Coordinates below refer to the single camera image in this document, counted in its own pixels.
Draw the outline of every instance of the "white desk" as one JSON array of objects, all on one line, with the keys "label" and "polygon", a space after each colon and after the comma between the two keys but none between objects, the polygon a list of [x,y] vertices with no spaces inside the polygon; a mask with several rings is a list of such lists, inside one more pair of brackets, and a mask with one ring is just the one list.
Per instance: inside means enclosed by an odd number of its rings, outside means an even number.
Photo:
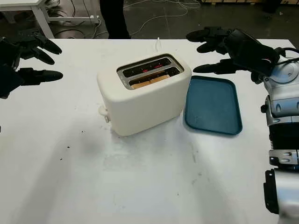
[{"label": "white desk", "polygon": [[[34,59],[20,66],[58,70],[64,78],[20,87],[0,101],[0,223],[277,222],[263,198],[270,142],[259,108],[267,92],[248,72],[221,76],[236,85],[239,135],[191,131],[181,115],[119,137],[97,112],[103,103],[97,71],[113,57],[150,53],[155,41],[55,42],[63,54],[53,55],[54,66]],[[192,68],[224,58],[200,55],[198,44],[185,40],[161,42]],[[288,40],[262,43],[292,47]]]},{"label": "white desk", "polygon": [[44,7],[45,0],[0,0],[0,11],[22,11],[32,10],[43,34],[47,38],[54,38],[54,35],[48,25],[50,21],[91,21],[98,23],[97,0],[90,0],[92,6],[92,16],[89,17],[49,17]]}]

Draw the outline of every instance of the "blue tray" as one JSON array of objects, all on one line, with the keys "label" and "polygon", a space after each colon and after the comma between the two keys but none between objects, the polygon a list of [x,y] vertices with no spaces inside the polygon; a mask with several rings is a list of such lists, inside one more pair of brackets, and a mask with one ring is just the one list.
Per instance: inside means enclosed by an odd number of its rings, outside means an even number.
[{"label": "blue tray", "polygon": [[192,76],[185,121],[195,129],[231,135],[240,133],[242,121],[234,83],[222,78]]}]

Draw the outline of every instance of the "gray floor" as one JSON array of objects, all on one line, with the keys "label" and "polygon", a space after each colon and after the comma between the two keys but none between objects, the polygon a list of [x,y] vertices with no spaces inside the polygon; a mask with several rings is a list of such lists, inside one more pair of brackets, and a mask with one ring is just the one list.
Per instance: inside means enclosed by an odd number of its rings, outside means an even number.
[{"label": "gray floor", "polygon": [[[89,7],[89,1],[85,1],[87,7]],[[126,0],[125,5],[138,1],[140,0]],[[77,11],[76,16],[86,16],[82,0],[74,0],[74,3]],[[202,4],[201,8],[188,9],[188,13],[184,16],[163,17],[151,20],[132,38],[152,39],[160,37],[161,39],[182,39],[185,38],[187,33],[201,29],[204,26],[223,26],[226,28],[241,28],[256,38],[289,39],[296,47],[299,47],[299,6],[280,6],[275,14],[263,12],[262,7],[262,5],[258,4],[254,6],[248,4],[218,4],[216,6]],[[59,10],[63,10],[68,15],[71,15],[72,5],[70,0],[61,0]],[[137,31],[146,20],[152,17],[182,15],[185,12],[186,9],[179,4],[171,2],[157,3],[151,0],[135,4],[124,10],[130,33]],[[27,19],[21,17],[16,24],[8,24],[5,20],[2,20],[0,22],[0,36],[12,36],[20,29],[37,26],[33,16]],[[78,27],[61,26],[59,23],[53,23],[50,26],[54,34],[70,28],[79,29],[84,33],[83,35],[78,31],[66,31],[56,35],[57,38],[91,38],[94,30],[94,27],[89,22],[85,22]],[[97,33],[105,30],[105,24],[102,23]],[[107,34],[97,38],[107,38]]]}]

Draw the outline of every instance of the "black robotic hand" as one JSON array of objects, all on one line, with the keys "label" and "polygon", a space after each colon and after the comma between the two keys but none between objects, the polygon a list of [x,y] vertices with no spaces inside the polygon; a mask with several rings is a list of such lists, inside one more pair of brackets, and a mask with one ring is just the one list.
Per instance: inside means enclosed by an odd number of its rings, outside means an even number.
[{"label": "black robotic hand", "polygon": [[14,40],[0,38],[0,98],[7,98],[12,90],[21,85],[39,85],[41,82],[55,81],[63,77],[63,74],[57,71],[36,71],[33,68],[16,71],[20,58],[35,57],[47,64],[54,64],[53,59],[38,47],[57,55],[62,53],[55,43],[36,30],[19,33]]},{"label": "black robotic hand", "polygon": [[187,39],[192,42],[206,42],[197,48],[199,53],[216,51],[228,53],[230,59],[220,60],[217,64],[205,64],[195,68],[194,72],[215,74],[235,73],[237,70],[251,71],[251,79],[256,84],[270,76],[279,60],[279,50],[262,45],[258,40],[240,29],[222,29],[205,27],[189,33]]}]

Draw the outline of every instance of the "toaster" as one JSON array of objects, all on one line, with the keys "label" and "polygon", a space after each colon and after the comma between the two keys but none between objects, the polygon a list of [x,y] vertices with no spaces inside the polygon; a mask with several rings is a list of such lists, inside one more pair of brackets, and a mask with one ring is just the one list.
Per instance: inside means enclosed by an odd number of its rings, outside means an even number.
[{"label": "toaster", "polygon": [[159,52],[117,64],[97,76],[104,101],[99,113],[117,134],[132,135],[181,113],[192,75],[182,59]]}]

